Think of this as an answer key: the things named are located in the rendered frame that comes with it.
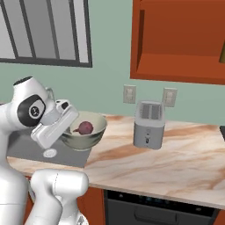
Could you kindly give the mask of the white wall outlet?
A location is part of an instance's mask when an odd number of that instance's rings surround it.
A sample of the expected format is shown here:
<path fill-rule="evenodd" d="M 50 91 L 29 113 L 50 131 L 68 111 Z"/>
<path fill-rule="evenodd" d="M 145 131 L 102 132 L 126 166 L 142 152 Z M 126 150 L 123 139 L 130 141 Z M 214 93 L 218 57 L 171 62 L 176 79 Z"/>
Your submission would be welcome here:
<path fill-rule="evenodd" d="M 136 86 L 125 84 L 123 86 L 123 102 L 134 104 L 136 99 Z"/>
<path fill-rule="evenodd" d="M 165 107 L 174 107 L 178 90 L 176 88 L 163 89 L 163 104 Z"/>

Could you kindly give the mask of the orange base cabinet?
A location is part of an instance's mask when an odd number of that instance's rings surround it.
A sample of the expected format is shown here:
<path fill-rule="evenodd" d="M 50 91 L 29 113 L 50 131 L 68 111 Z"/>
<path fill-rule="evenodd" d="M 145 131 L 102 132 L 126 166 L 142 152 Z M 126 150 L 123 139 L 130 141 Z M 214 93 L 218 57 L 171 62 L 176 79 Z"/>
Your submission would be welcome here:
<path fill-rule="evenodd" d="M 25 225 L 105 225 L 103 191 L 81 171 L 37 170 L 35 201 Z"/>

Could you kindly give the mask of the silver toaster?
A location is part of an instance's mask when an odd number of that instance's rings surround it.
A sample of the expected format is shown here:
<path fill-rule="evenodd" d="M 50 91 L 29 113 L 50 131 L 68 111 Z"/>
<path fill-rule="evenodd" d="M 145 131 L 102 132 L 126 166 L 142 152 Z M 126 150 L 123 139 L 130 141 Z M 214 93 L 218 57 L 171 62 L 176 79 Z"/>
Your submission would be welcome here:
<path fill-rule="evenodd" d="M 163 102 L 140 100 L 134 115 L 134 145 L 160 149 L 165 127 Z"/>

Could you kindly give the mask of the red onion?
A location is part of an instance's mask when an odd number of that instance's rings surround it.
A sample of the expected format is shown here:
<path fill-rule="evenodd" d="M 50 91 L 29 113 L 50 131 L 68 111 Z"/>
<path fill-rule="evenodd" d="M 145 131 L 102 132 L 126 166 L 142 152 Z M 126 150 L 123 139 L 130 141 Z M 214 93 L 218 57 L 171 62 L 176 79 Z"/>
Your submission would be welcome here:
<path fill-rule="evenodd" d="M 93 131 L 93 125 L 89 121 L 83 121 L 75 132 L 78 132 L 81 135 L 91 134 Z"/>

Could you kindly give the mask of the black dishwasher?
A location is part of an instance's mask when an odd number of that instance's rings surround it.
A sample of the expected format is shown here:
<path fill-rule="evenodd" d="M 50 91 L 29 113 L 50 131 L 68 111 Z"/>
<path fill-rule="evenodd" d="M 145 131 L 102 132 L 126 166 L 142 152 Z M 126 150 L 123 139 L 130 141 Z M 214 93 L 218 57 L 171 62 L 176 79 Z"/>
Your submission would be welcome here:
<path fill-rule="evenodd" d="M 220 212 L 172 200 L 104 191 L 105 225 L 214 225 Z"/>

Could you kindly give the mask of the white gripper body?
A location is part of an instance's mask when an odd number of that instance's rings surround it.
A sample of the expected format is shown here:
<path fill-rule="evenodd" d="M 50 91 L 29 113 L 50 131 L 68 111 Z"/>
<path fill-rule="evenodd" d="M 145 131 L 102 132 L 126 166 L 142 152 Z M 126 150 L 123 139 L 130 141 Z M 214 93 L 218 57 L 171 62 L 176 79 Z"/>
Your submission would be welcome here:
<path fill-rule="evenodd" d="M 52 125 L 39 124 L 32 131 L 31 137 L 42 149 L 50 149 L 78 115 L 77 109 L 73 105 L 69 105 L 62 116 Z"/>

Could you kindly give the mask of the silver sink faucet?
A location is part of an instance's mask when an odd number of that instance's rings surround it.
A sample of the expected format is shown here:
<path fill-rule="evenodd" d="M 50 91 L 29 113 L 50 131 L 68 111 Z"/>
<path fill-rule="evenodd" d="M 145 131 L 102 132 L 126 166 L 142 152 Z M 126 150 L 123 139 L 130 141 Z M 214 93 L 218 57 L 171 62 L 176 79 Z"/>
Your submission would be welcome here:
<path fill-rule="evenodd" d="M 48 97 L 54 101 L 54 92 L 53 92 L 52 88 L 46 87 L 46 92 L 48 94 Z"/>

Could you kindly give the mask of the grey sink basin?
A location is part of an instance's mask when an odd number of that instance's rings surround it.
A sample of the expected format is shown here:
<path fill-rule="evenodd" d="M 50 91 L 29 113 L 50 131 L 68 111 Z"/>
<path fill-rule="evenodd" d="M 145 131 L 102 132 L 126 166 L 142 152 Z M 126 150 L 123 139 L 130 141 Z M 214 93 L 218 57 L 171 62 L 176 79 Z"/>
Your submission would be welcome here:
<path fill-rule="evenodd" d="M 66 146 L 59 139 L 52 146 L 56 152 L 51 157 L 45 157 L 44 150 L 33 141 L 30 133 L 31 129 L 13 132 L 9 138 L 7 156 L 80 168 L 85 166 L 91 152 L 89 149 L 76 151 Z"/>

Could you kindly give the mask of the pale green bowl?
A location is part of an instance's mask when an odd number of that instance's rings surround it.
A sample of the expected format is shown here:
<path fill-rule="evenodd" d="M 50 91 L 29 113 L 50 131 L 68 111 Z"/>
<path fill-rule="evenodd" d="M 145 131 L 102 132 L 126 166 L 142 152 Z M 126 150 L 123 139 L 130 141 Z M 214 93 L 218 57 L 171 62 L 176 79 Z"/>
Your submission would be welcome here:
<path fill-rule="evenodd" d="M 82 122 L 88 121 L 92 124 L 93 130 L 90 134 L 79 134 L 76 129 Z M 97 145 L 107 127 L 105 116 L 97 112 L 80 111 L 77 119 L 62 134 L 62 141 L 72 149 L 85 151 Z"/>

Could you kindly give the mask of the orange open wall cabinet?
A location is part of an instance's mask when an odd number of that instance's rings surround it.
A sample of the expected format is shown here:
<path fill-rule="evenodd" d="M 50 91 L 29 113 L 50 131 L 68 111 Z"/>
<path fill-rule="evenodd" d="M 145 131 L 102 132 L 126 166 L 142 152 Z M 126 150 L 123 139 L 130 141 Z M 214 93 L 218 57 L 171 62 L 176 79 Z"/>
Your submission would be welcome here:
<path fill-rule="evenodd" d="M 130 77 L 225 84 L 225 0 L 133 0 Z"/>

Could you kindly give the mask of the dark framed window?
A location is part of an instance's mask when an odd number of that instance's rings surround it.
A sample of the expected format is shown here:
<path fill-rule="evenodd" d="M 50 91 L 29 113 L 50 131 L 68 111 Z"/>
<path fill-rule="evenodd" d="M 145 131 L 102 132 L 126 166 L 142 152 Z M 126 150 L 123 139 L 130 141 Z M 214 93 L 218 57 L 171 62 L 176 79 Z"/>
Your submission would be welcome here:
<path fill-rule="evenodd" d="M 90 68 L 88 0 L 0 0 L 0 62 Z"/>

